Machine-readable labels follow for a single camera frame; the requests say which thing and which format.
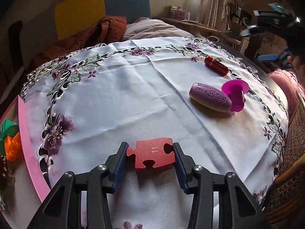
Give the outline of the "rust brown quilted jacket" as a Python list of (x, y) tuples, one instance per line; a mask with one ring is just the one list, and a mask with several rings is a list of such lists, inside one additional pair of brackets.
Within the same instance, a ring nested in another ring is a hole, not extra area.
[(48, 61), (96, 44), (110, 44), (121, 41), (126, 26), (126, 17), (106, 16), (89, 28), (43, 49), (31, 60), (30, 67), (38, 68)]

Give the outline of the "red foam puzzle piece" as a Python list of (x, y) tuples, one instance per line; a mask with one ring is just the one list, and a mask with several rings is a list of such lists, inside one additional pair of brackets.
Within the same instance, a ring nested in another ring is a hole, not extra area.
[(171, 138), (137, 141), (135, 148), (127, 148), (126, 155), (127, 157), (134, 156), (134, 168), (137, 171), (162, 170), (175, 163)]

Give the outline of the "purple yellow oval case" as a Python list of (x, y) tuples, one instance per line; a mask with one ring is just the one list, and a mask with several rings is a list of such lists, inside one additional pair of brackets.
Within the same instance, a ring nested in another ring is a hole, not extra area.
[(194, 101), (214, 111), (229, 112), (232, 108), (232, 102), (228, 95), (207, 84), (193, 83), (189, 96)]

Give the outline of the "teal green funnel toy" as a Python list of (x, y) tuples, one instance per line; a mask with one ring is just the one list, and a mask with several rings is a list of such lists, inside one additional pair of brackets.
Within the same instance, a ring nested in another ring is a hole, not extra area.
[(5, 119), (2, 123), (2, 130), (1, 130), (1, 155), (5, 154), (5, 147), (4, 147), (4, 139), (7, 136), (14, 137), (19, 132), (19, 127), (17, 123), (12, 122), (11, 120)]

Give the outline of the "red metallic cylinder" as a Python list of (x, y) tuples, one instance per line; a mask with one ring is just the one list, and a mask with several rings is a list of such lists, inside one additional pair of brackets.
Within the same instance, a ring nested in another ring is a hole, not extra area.
[(214, 71), (220, 76), (226, 76), (229, 73), (229, 69), (215, 58), (207, 56), (204, 59), (204, 63), (210, 70)]

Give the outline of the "magenta funnel toy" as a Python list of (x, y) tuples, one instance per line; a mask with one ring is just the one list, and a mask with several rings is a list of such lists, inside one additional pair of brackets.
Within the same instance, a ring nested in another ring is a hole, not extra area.
[(244, 94), (249, 91), (247, 82), (243, 80), (230, 80), (222, 85), (221, 90), (231, 99), (232, 112), (240, 112), (243, 110), (245, 106)]

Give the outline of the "dark brown flower ornament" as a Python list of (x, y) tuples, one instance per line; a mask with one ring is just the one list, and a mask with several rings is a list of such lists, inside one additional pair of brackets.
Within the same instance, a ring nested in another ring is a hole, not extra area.
[(0, 192), (3, 193), (8, 186), (9, 169), (7, 159), (4, 155), (0, 155)]

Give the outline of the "pink bed blanket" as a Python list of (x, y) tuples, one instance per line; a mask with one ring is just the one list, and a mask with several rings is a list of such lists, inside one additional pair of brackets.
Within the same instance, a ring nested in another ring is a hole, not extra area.
[(194, 37), (191, 33), (167, 24), (158, 19), (141, 17), (134, 23), (127, 24), (122, 41), (158, 38), (158, 37)]

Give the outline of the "pink patterned curtain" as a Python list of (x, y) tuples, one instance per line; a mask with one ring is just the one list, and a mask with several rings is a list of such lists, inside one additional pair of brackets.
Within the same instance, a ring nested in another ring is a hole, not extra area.
[(222, 33), (227, 25), (227, 0), (200, 0), (197, 21)]

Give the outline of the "grey yellow blue headboard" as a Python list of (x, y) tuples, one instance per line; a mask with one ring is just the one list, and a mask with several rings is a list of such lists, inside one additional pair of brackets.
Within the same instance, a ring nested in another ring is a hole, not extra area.
[(132, 23), (151, 18), (150, 0), (66, 0), (23, 25), (20, 35), (24, 64), (43, 48), (83, 31), (103, 17), (124, 17)]

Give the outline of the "small purple box on shelf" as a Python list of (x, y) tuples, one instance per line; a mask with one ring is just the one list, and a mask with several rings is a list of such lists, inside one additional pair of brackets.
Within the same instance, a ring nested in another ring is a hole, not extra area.
[(181, 9), (179, 6), (170, 6), (169, 17), (177, 20), (189, 20), (190, 12)]

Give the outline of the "orange holed block toy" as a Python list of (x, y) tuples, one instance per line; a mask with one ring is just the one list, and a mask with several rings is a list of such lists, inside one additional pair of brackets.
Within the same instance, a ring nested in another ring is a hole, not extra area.
[(16, 161), (22, 154), (21, 137), (18, 132), (14, 137), (6, 136), (4, 139), (6, 158), (10, 162)]

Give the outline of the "white embroidered floral tablecloth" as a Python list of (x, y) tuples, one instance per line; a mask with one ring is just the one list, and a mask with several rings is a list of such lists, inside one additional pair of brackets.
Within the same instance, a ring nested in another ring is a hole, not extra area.
[[(229, 69), (210, 70), (210, 56)], [(193, 83), (248, 83), (245, 107), (221, 113), (193, 101)], [(24, 83), (27, 126), (40, 171), (53, 187), (84, 173), (121, 142), (171, 138), (207, 170), (234, 172), (262, 203), (288, 129), (282, 101), (240, 60), (208, 40), (166, 37), (96, 45), (48, 61)]]

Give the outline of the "wicker chair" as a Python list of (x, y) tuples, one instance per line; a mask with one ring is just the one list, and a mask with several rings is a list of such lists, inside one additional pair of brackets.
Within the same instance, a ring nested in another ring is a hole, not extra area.
[(288, 126), (279, 176), (267, 192), (264, 213), (270, 224), (283, 221), (304, 207), (304, 97), (298, 103)]

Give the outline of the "pink-edged white box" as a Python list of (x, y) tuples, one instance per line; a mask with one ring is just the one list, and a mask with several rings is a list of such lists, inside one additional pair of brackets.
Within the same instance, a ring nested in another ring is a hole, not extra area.
[(22, 154), (18, 161), (8, 163), (11, 170), (8, 187), (4, 191), (1, 218), (11, 228), (27, 228), (32, 217), (48, 195), (47, 185), (38, 165), (30, 141), (23, 100), (17, 96), (1, 118), (16, 122), (20, 129)]

